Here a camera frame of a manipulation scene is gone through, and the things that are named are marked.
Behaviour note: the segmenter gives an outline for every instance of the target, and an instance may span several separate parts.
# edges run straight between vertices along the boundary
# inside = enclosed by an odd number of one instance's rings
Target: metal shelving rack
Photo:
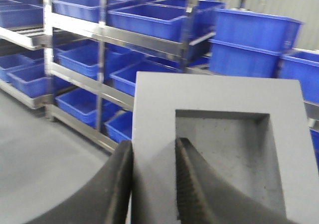
[[[68,40],[80,40],[82,36],[65,32],[63,30],[55,30],[56,41],[58,43]],[[16,28],[3,28],[0,27],[0,54],[1,56],[11,55],[14,53],[27,50],[38,50],[44,48],[48,44],[49,37],[44,34],[43,25],[16,27]],[[16,98],[30,109],[38,109],[51,100],[52,95],[43,95],[37,98],[30,98],[25,95],[10,83],[0,81],[0,89]]]
[[[101,0],[101,6],[105,7],[106,0]],[[180,68],[185,71],[188,60],[186,58],[187,51],[190,46],[195,46],[200,42],[206,41],[214,35],[214,33],[207,34],[199,39],[190,41],[188,39],[188,31],[193,24],[194,7],[197,5],[197,0],[189,0],[188,8],[186,9],[187,22],[182,32],[183,42],[173,42],[156,37],[151,37],[139,33],[134,33],[118,28],[110,27],[106,24],[104,18],[105,14],[102,9],[100,14],[100,22],[93,23],[72,17],[67,17],[53,13],[52,0],[44,0],[45,9],[45,22],[44,32],[48,37],[52,37],[53,29],[58,28],[61,30],[69,31],[90,39],[99,41],[99,79],[98,81],[83,76],[77,72],[67,69],[54,62],[52,45],[45,49],[46,73],[49,77],[55,75],[64,80],[73,83],[83,89],[86,89],[98,97],[97,102],[97,126],[95,129],[83,124],[79,120],[70,116],[69,114],[60,110],[54,105],[54,100],[51,99],[49,105],[46,106],[47,117],[50,120],[57,118],[64,123],[68,124],[75,130],[88,137],[93,142],[113,151],[117,143],[112,141],[107,136],[103,135],[100,131],[101,124],[101,101],[102,99],[109,100],[113,103],[120,105],[123,109],[133,111],[134,97],[120,92],[112,86],[103,84],[104,74],[104,42],[127,47],[145,54],[151,54],[166,58],[172,61],[177,61]]]

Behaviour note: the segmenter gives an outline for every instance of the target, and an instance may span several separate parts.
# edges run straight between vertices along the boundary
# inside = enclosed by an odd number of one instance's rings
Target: black rubber pad
[[[132,144],[123,141],[83,188],[28,224],[124,224],[132,172]]]
[[[176,140],[175,154],[182,224],[295,224],[223,180],[187,138]]]

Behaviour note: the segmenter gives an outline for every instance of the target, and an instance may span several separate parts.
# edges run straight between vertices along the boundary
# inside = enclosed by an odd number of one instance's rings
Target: stainless steel shelf
[[[38,108],[45,106],[46,104],[50,102],[50,99],[52,98],[52,95],[40,96],[34,99],[30,98],[26,94],[17,90],[11,84],[1,80],[0,80],[0,89],[7,92],[9,95],[16,98],[17,100],[19,100],[20,102],[22,102],[23,104],[25,104],[32,110],[36,110]]]
[[[63,16],[56,13],[51,13],[52,26],[73,32],[88,38],[99,41],[108,42],[111,44],[137,49],[143,48],[142,51],[147,53],[147,50],[156,51],[157,56],[177,61],[181,57],[182,43],[160,39],[157,37],[147,36],[131,31],[126,31],[110,26],[101,28],[98,23],[84,21],[73,17]],[[215,33],[209,33],[190,43],[190,46],[197,45],[203,42]]]
[[[81,40],[84,37],[63,30],[54,31],[54,39],[57,44]],[[12,42],[28,50],[44,48],[49,43],[49,37],[44,34],[43,27],[20,27],[5,29],[0,27],[0,38]]]
[[[319,120],[319,104],[304,101],[308,118]]]
[[[0,27],[0,37],[29,50],[42,48],[46,40],[42,27],[20,27],[16,29]]]
[[[97,145],[108,150],[109,152],[112,153],[117,147],[118,144],[111,140],[109,137],[103,135],[102,133],[99,133],[97,130],[91,128],[85,123],[82,123],[81,121],[64,112],[60,108],[54,105],[50,105],[50,109],[53,117],[67,124],[71,128],[75,129],[76,131],[78,131],[79,133],[81,133]]]
[[[52,75],[58,76],[78,87],[95,93],[96,95],[100,95],[103,99],[116,103],[124,109],[133,111],[134,97],[129,96],[121,91],[118,91],[110,86],[101,84],[98,81],[83,76],[59,64],[50,63],[48,68]]]

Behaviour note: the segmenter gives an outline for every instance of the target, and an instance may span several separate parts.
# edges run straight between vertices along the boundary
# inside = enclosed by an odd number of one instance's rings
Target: gray epoxy floor
[[[21,224],[81,188],[108,154],[0,90],[0,224]]]

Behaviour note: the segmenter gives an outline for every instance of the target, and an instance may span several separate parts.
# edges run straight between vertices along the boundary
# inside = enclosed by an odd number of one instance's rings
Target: gray floor
[[[21,224],[81,188],[108,154],[0,91],[0,223]]]

